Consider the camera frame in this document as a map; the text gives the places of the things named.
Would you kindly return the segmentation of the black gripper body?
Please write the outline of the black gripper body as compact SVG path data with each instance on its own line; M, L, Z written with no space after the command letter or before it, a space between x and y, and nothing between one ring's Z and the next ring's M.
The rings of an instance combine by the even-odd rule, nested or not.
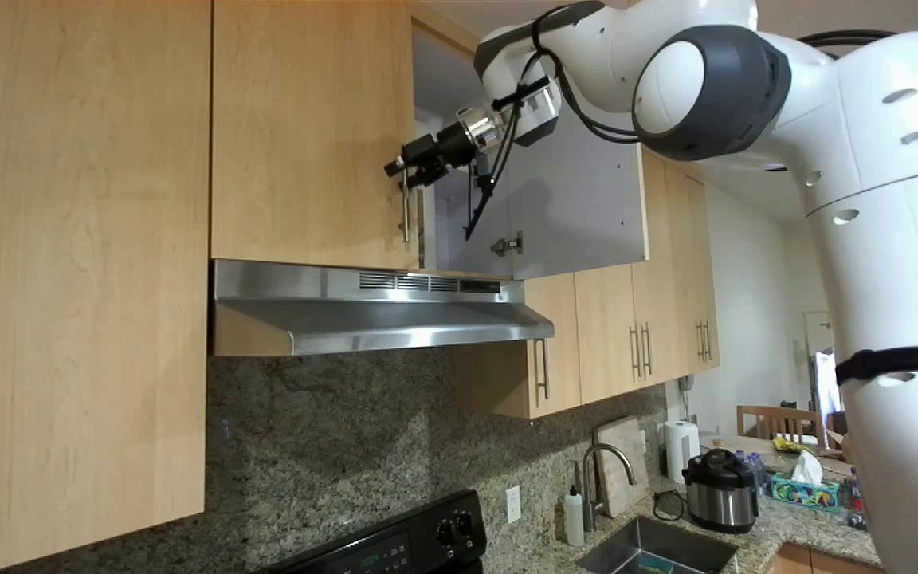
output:
M496 150L506 121L496 112L462 112L452 126L437 134L422 134L403 147L403 160L411 163L408 175L398 175L408 190L435 184L458 167L474 163Z

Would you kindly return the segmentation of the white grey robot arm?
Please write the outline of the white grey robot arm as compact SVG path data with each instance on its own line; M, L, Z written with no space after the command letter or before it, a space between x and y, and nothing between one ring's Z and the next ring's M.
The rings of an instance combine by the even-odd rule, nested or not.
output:
M418 190L574 110L607 142L678 163L773 160L803 192L836 323L863 518L889 574L918 574L918 33L843 58L759 27L759 0L565 0L486 36L489 105L387 175Z

